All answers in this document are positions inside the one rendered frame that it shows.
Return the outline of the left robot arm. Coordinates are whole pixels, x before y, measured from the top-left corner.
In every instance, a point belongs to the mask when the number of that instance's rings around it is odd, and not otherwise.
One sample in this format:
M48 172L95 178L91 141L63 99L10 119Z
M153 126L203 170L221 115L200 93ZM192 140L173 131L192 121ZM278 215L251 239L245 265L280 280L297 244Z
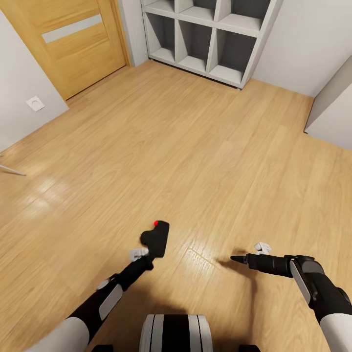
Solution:
M84 352L99 328L117 305L128 287L146 270L159 253L149 254L148 248L130 249L125 270L101 283L96 292L52 332L25 352Z

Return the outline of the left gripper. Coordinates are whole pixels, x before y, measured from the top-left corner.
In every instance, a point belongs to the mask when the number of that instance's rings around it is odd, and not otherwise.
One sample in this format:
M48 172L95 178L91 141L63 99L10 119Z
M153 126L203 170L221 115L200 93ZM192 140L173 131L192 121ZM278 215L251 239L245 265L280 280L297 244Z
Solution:
M159 249L157 249L151 255L141 256L140 259L132 262L125 268L130 271L134 281L136 281L146 270L152 270L154 268L152 261L156 258L158 253Z

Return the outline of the digital camera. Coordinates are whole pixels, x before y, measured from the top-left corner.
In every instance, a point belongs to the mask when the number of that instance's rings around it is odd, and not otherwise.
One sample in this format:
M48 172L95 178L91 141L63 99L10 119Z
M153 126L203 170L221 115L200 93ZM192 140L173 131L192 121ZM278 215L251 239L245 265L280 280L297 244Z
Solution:
M154 222L155 228L152 231L144 231L140 236L140 241L143 245L148 246L149 254L152 254L157 249L159 253L156 258L163 258L165 255L170 224L163 220Z

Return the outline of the robot trunk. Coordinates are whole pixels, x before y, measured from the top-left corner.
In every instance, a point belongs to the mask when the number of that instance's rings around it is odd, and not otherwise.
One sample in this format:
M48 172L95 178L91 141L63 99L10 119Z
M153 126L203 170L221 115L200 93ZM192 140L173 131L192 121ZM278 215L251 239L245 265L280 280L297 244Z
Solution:
M148 314L139 352L213 352L204 314Z

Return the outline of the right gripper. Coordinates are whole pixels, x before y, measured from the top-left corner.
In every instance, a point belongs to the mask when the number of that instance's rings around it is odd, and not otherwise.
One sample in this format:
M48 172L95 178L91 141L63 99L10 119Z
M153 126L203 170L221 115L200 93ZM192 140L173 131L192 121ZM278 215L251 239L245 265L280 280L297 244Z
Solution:
M230 258L239 263L248 264L249 268L251 269L259 270L260 272L264 273L278 275L274 268L275 256L248 253L246 256L231 256Z

